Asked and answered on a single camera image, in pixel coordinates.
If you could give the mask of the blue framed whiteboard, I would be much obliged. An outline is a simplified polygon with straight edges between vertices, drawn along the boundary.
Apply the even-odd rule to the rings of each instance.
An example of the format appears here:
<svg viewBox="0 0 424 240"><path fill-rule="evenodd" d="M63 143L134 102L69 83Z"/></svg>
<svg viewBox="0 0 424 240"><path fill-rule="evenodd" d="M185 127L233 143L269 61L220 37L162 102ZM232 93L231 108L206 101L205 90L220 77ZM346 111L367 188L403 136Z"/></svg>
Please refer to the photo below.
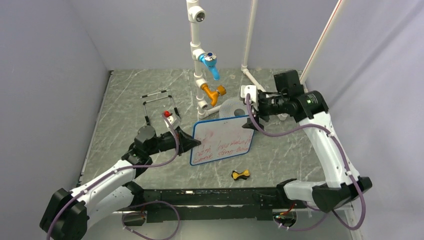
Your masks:
<svg viewBox="0 0 424 240"><path fill-rule="evenodd" d="M191 149L189 164L197 166L248 153L254 130L242 127L247 120L244 115L196 122L192 136L201 144Z"/></svg>

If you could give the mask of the yellow black eraser pad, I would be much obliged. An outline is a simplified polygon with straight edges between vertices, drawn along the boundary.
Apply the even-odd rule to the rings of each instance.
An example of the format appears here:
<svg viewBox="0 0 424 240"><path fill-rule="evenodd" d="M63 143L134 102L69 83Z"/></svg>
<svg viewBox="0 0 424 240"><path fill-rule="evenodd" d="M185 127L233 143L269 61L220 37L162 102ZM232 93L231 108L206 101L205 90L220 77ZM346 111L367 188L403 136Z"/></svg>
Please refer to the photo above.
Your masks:
<svg viewBox="0 0 424 240"><path fill-rule="evenodd" d="M247 170L247 169L242 171L242 172L237 172L237 171L233 170L232 173L231 173L231 178L234 181L247 180L250 176L251 176L250 171Z"/></svg>

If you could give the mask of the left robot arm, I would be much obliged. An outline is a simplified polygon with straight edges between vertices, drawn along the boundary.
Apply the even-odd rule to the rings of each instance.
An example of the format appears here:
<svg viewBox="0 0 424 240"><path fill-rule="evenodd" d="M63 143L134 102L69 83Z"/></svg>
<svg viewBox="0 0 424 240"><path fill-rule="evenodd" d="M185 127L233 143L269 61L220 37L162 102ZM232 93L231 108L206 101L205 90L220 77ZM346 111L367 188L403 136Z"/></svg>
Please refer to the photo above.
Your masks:
<svg viewBox="0 0 424 240"><path fill-rule="evenodd" d="M148 205L145 190L134 179L154 167L151 156L168 150L178 156L200 145L201 141L179 126L160 135L152 126L141 127L128 151L110 169L70 191L57 190L40 228L48 240L80 240L92 225L112 212Z"/></svg>

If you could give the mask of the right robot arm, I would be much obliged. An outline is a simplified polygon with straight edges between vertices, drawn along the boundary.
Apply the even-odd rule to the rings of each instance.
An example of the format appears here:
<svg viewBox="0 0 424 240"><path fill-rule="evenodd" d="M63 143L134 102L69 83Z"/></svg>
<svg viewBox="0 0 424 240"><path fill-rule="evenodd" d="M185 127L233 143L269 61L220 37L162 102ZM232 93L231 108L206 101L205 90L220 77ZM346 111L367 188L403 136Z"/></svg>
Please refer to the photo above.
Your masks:
<svg viewBox="0 0 424 240"><path fill-rule="evenodd" d="M277 185L276 203L289 207L294 201L315 204L324 213L341 207L372 188L369 177L361 176L347 157L334 130L327 103L316 90L306 92L296 70L274 75L276 91L266 92L255 85L242 85L240 99L249 112L245 129L264 132L259 120L288 114L298 123L296 130L304 130L319 159L324 181L301 181L296 178Z"/></svg>

